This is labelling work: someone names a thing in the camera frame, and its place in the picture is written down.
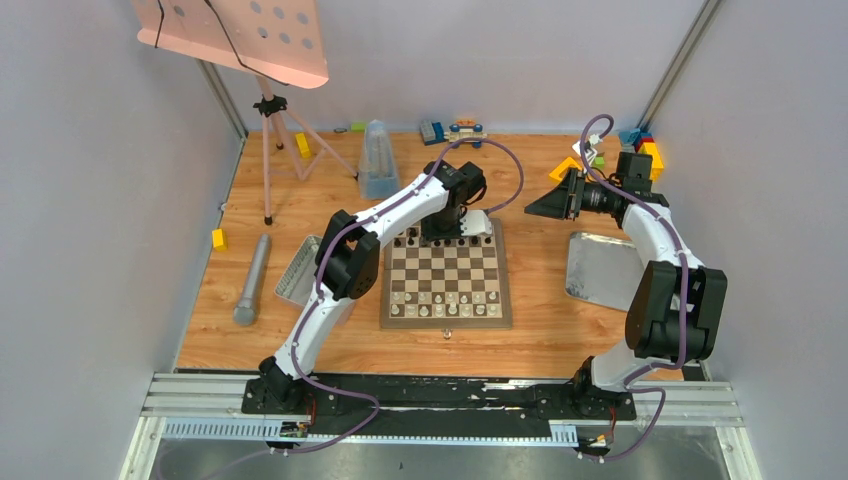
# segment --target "gray wall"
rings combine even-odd
[[[318,0],[330,81],[276,92],[321,129],[377,118],[416,130],[425,118],[470,116],[490,130],[558,133],[600,110],[634,126],[700,5]],[[222,70],[242,118],[260,129],[256,81]]]
[[[729,1],[655,123],[675,224],[729,290],[715,373],[769,480],[845,478],[848,3]]]
[[[0,15],[0,477],[115,478],[238,157],[129,2]]]

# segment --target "wooden chessboard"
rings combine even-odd
[[[383,328],[511,328],[503,229],[421,245],[418,224],[398,235],[383,263]]]

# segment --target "wooden table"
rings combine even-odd
[[[362,134],[324,134],[342,157],[357,162]],[[584,213],[575,221],[524,214],[524,206],[555,185],[548,173],[573,156],[574,136],[492,135],[511,148],[524,165],[524,191],[501,218],[509,267],[514,326],[511,330],[381,330],[380,288],[359,300],[350,320],[330,334],[316,371],[413,373],[431,375],[570,377],[589,355],[605,352],[624,335],[623,312],[592,305],[564,292],[568,238],[576,231],[627,238],[609,216]],[[356,182],[335,162],[323,161],[306,182],[273,178],[274,224],[263,223],[261,136],[250,135],[227,202],[221,228],[229,249],[213,251],[188,326],[179,367],[255,369],[285,341],[300,310],[274,295],[274,287],[308,234],[322,235],[330,216],[341,208],[355,213],[377,202],[362,200]],[[425,147],[418,134],[392,134],[403,184],[435,159],[442,145]],[[599,149],[606,171],[615,169],[618,139],[610,136]],[[489,185],[475,208],[493,206],[513,194],[518,174],[512,160],[496,147],[462,146],[446,161],[459,167],[480,166]],[[287,155],[276,152],[272,167],[292,170]],[[259,235],[272,237],[271,255],[256,323],[233,322]],[[660,372],[657,378],[680,378]]]

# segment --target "blue lego brick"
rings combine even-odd
[[[638,128],[634,128],[632,130],[622,130],[618,132],[618,139],[621,141],[622,145],[633,145],[633,142],[639,139],[639,135],[642,133]]]
[[[445,138],[445,130],[442,128],[442,124],[439,122],[430,123],[430,128],[425,128],[424,122],[421,122],[420,125],[421,130],[421,140],[424,142],[424,145],[435,145],[437,143],[446,142]]]

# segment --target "pink music stand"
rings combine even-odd
[[[288,150],[298,179],[305,180],[325,153],[356,176],[356,170],[285,99],[274,96],[268,82],[271,78],[283,84],[316,88],[329,79],[314,0],[133,0],[133,5],[141,21],[139,41],[254,73],[265,103],[282,100],[284,108],[260,114],[267,225],[271,224],[270,176],[280,173],[270,168],[269,118],[277,148]],[[298,149],[280,112],[287,113],[322,147],[305,170],[296,157]]]

